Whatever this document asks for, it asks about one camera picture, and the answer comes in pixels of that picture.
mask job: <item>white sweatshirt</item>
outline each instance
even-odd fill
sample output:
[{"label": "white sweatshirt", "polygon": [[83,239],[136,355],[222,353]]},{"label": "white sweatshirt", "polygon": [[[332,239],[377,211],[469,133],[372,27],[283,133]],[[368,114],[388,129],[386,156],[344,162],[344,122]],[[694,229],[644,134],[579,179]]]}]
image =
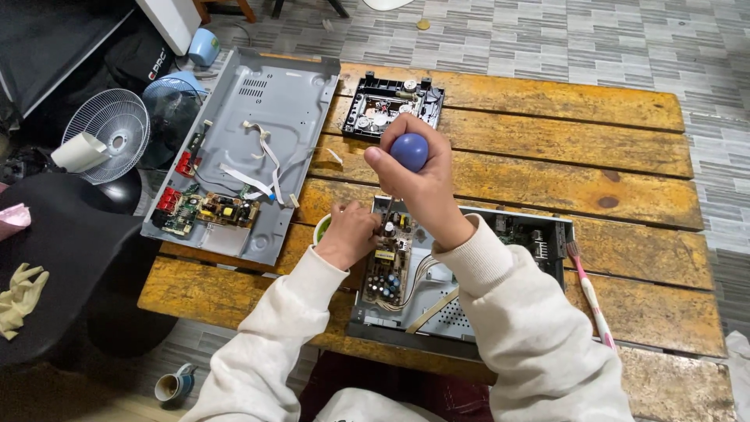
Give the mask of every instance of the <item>white sweatshirt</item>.
[{"label": "white sweatshirt", "polygon": [[[433,256],[456,275],[479,354],[497,373],[490,391],[494,420],[633,421],[620,386],[620,359],[591,340],[585,314],[568,303],[525,248],[504,246],[479,215],[467,218],[477,227],[472,238],[450,252],[433,250]],[[198,402],[181,421],[297,422],[300,405],[285,385],[287,377],[300,347],[325,330],[328,304],[347,274],[311,246],[291,274],[268,288],[237,336],[214,354]],[[441,420],[418,411],[347,388],[316,421]]]}]

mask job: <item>wire bundle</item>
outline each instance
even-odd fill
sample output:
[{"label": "wire bundle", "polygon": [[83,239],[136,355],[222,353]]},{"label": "wire bundle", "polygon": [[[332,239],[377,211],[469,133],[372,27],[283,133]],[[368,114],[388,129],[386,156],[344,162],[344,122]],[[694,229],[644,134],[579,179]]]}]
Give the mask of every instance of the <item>wire bundle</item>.
[{"label": "wire bundle", "polygon": [[399,311],[399,310],[405,308],[406,305],[409,304],[409,301],[414,296],[414,290],[416,290],[417,284],[423,281],[422,279],[427,275],[427,271],[430,268],[436,266],[439,263],[440,262],[437,259],[432,258],[432,255],[427,255],[426,257],[422,258],[421,261],[419,261],[419,265],[417,266],[417,270],[414,273],[414,282],[412,282],[412,288],[409,290],[409,296],[406,297],[407,299],[402,304],[400,304],[400,305],[394,305],[394,304],[388,303],[388,302],[386,302],[384,300],[376,300],[375,303],[378,306],[380,306],[381,308],[383,308],[383,309],[385,309],[387,311],[391,311],[391,312],[396,312],[396,311]]}]

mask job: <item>fan grille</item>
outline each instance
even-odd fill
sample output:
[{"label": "fan grille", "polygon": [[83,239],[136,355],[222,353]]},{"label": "fan grille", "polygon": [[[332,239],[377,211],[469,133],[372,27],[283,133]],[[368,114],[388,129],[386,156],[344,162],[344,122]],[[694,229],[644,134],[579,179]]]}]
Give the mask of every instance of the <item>fan grille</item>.
[{"label": "fan grille", "polygon": [[148,117],[143,101],[126,89],[100,92],[85,102],[67,124],[62,143],[85,131],[106,145],[112,158],[76,175],[99,185],[127,173],[149,144]]}]

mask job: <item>mug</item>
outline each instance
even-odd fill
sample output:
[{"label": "mug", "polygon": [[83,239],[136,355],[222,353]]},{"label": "mug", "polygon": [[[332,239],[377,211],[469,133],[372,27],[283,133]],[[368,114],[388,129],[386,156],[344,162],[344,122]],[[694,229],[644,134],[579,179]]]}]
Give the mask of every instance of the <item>mug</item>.
[{"label": "mug", "polygon": [[183,399],[193,389],[195,379],[193,371],[197,366],[192,363],[182,365],[177,372],[173,374],[162,375],[154,387],[154,395],[161,402],[167,402],[172,399]]}]

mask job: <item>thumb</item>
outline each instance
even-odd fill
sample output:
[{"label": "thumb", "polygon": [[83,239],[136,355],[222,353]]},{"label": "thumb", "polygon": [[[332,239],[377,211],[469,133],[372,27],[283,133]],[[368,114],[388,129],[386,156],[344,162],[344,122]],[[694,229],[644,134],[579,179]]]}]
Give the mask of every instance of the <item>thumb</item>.
[{"label": "thumb", "polygon": [[411,178],[416,177],[414,173],[377,146],[367,148],[364,151],[364,156],[364,160],[375,170],[378,177],[391,186],[403,185]]}]

